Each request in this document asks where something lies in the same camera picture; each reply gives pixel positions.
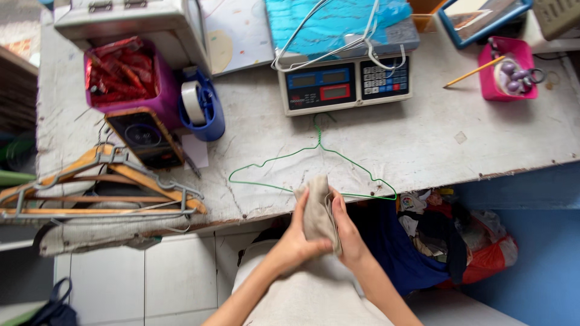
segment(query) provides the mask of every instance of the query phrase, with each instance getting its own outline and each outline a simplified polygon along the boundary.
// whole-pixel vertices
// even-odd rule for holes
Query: green wire hanger
[[[230,174],[230,177],[229,177],[229,178],[227,178],[227,180],[228,180],[229,182],[232,182],[232,183],[245,183],[245,184],[254,184],[254,185],[256,185],[256,186],[271,187],[271,188],[276,188],[276,189],[280,189],[280,190],[284,190],[284,191],[288,191],[288,192],[292,193],[293,191],[292,191],[292,190],[290,190],[290,189],[286,189],[286,188],[282,188],[282,187],[278,187],[278,186],[273,186],[273,185],[271,185],[271,184],[265,184],[265,183],[259,183],[259,182],[249,182],[249,181],[236,181],[236,180],[232,180],[232,179],[231,179],[231,177],[234,175],[234,173],[236,173],[236,172],[238,172],[238,171],[240,171],[240,170],[243,170],[243,169],[247,169],[247,168],[249,168],[250,166],[256,166],[256,167],[258,167],[258,168],[261,168],[261,167],[263,167],[263,166],[264,166],[266,163],[268,163],[268,162],[270,162],[270,161],[278,160],[278,159],[280,159],[280,158],[290,157],[290,156],[292,156],[292,155],[298,154],[299,152],[301,152],[301,151],[303,151],[303,150],[315,150],[315,149],[317,149],[317,148],[320,146],[320,148],[322,148],[323,150],[325,150],[325,151],[329,151],[329,152],[332,152],[332,153],[336,153],[336,154],[338,154],[340,157],[342,157],[342,158],[344,158],[345,160],[347,160],[348,162],[351,162],[352,164],[354,164],[354,165],[358,166],[359,168],[363,169],[363,170],[364,170],[366,173],[368,173],[368,175],[371,177],[371,180],[373,180],[373,181],[380,180],[381,182],[383,182],[384,184],[386,184],[386,185],[387,185],[389,188],[391,188],[391,189],[393,190],[393,192],[395,193],[395,198],[386,198],[386,197],[378,197],[378,196],[372,196],[372,195],[360,195],[360,194],[345,194],[345,193],[341,193],[341,195],[345,195],[345,196],[354,196],[354,197],[378,198],[378,199],[385,199],[385,200],[397,200],[397,192],[395,191],[395,189],[394,189],[393,187],[391,187],[391,185],[390,185],[390,184],[388,184],[388,183],[387,183],[387,181],[384,181],[383,179],[380,179],[380,178],[377,178],[377,179],[375,179],[375,178],[372,176],[372,174],[370,173],[370,171],[369,171],[369,170],[367,170],[367,169],[363,168],[363,167],[362,167],[362,166],[360,166],[359,164],[356,164],[356,163],[355,163],[355,162],[353,162],[351,159],[349,159],[349,158],[345,157],[344,155],[342,155],[341,153],[339,153],[339,152],[337,152],[337,151],[333,151],[333,150],[329,150],[329,149],[327,149],[327,148],[324,148],[324,146],[323,146],[323,145],[322,145],[322,143],[320,142],[320,140],[321,140],[321,138],[322,138],[322,131],[320,130],[320,127],[318,127],[318,125],[316,124],[316,117],[317,117],[319,114],[320,114],[320,113],[317,113],[317,114],[315,114],[315,115],[314,115],[314,118],[312,119],[312,120],[313,120],[313,122],[314,122],[314,127],[316,128],[316,130],[318,130],[318,143],[316,144],[316,146],[314,146],[314,147],[305,147],[305,148],[303,148],[303,149],[301,149],[301,150],[299,150],[299,151],[296,151],[296,152],[294,152],[294,153],[292,153],[292,154],[288,154],[288,155],[284,155],[284,156],[280,156],[280,157],[274,157],[274,158],[271,158],[271,159],[269,159],[269,160],[265,160],[265,161],[264,161],[264,163],[262,163],[262,164],[260,164],[260,165],[258,165],[258,164],[250,164],[250,165],[246,165],[246,166],[244,166],[243,168],[239,168],[239,169],[237,169],[237,170],[234,170],[234,172],[232,172],[232,173]],[[332,119],[334,122],[336,122],[336,120],[335,120],[335,119],[334,119],[334,118],[333,118],[333,117],[332,117],[330,114],[326,113],[326,115],[327,115],[327,116],[329,116],[329,117],[330,117],[330,119]]]

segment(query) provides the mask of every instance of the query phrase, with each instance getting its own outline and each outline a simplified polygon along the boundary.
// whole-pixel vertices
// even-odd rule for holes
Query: metal hinge
[[[89,13],[94,12],[105,12],[111,11],[113,9],[113,1],[93,1],[89,4]]]
[[[125,9],[146,8],[147,0],[125,0]]]

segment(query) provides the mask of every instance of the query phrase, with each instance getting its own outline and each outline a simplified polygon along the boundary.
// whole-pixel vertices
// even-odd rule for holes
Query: purple container
[[[126,108],[145,106],[155,111],[157,117],[161,120],[161,122],[163,122],[167,129],[171,130],[181,128],[183,127],[183,124],[179,119],[179,112],[177,110],[177,100],[179,95],[181,95],[181,91],[177,86],[175,78],[173,77],[173,72],[152,42],[144,39],[143,47],[145,49],[151,49],[155,53],[155,58],[153,59],[153,69],[155,70],[157,80],[159,81],[159,95],[148,100],[123,102],[121,104],[107,107],[95,107],[90,100],[90,91],[86,90],[86,102],[92,108],[95,108],[103,113],[124,110]],[[85,75],[86,64],[88,60],[89,58],[87,55],[85,55]]]

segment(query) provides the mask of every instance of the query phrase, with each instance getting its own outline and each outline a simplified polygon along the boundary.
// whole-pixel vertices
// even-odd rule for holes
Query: human hand
[[[364,243],[356,225],[346,213],[345,199],[333,187],[328,187],[332,192],[332,214],[338,228],[338,237],[342,246],[340,261],[353,273],[362,267],[362,262],[367,257],[372,257],[371,251]]]
[[[304,207],[309,193],[309,189],[306,189],[298,200],[290,226],[264,259],[279,273],[296,267],[312,257],[332,251],[330,239],[308,241],[304,235]]]

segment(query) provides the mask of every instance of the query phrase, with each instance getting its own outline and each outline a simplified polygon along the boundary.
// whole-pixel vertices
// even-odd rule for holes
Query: white tile floor
[[[215,235],[164,237],[145,251],[119,247],[60,255],[55,281],[71,277],[70,304],[81,325],[200,325],[231,294],[238,252],[272,221]]]

